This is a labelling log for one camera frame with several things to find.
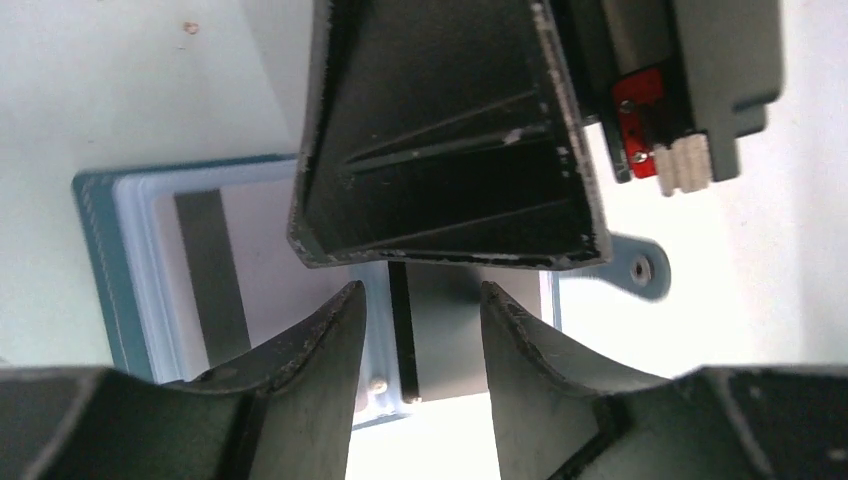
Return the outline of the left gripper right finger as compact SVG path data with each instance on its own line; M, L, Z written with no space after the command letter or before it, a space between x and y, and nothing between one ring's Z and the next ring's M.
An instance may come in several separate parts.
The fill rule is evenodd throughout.
M843 479L847 369L707 366L673 379L605 357L481 288L504 479Z

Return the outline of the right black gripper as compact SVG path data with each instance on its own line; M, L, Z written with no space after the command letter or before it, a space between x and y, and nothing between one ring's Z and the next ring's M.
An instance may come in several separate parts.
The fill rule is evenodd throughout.
M555 1L581 115L614 179L666 196L737 178L784 85L777 1Z

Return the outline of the black card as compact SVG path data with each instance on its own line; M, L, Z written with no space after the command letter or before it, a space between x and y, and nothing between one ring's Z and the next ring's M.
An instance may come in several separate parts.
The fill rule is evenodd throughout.
M388 273L406 404L488 391L480 320L483 283L500 285L531 314L550 318L545 272L390 262Z

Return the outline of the white VIP card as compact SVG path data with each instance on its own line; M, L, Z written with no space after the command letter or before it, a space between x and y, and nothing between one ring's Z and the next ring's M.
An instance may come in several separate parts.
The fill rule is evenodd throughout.
M287 241L289 180L161 195L156 241L180 378L193 380L311 315L351 278Z

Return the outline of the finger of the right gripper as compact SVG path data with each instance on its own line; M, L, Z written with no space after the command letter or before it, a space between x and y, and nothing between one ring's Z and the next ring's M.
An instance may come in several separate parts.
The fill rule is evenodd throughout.
M370 261L565 271L612 240L567 1L317 1L289 240Z

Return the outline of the blue card holder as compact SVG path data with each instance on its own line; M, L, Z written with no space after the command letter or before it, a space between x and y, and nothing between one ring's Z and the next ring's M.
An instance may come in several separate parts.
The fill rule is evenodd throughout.
M199 380L220 366L193 380L179 376L175 329L168 312L168 294L156 241L154 201L161 195L277 180L291 181L293 195L295 174L296 162L291 156L263 155L88 170L73 179L72 188L95 274L109 346L119 370L154 384L170 384ZM406 417L417 404L406 404L401 398L388 273L390 262L423 263L392 258L330 267L343 268L351 275L335 294L353 281L361 282L366 290L365 340L352 422L357 428ZM561 328L562 284L566 275L564 272L540 272L550 277L550 318L542 320L554 328Z

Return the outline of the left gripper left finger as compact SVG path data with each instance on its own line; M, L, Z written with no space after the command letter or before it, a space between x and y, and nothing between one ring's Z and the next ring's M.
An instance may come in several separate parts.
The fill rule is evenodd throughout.
M106 367L1 373L5 479L341 479L366 329L366 290L193 382Z

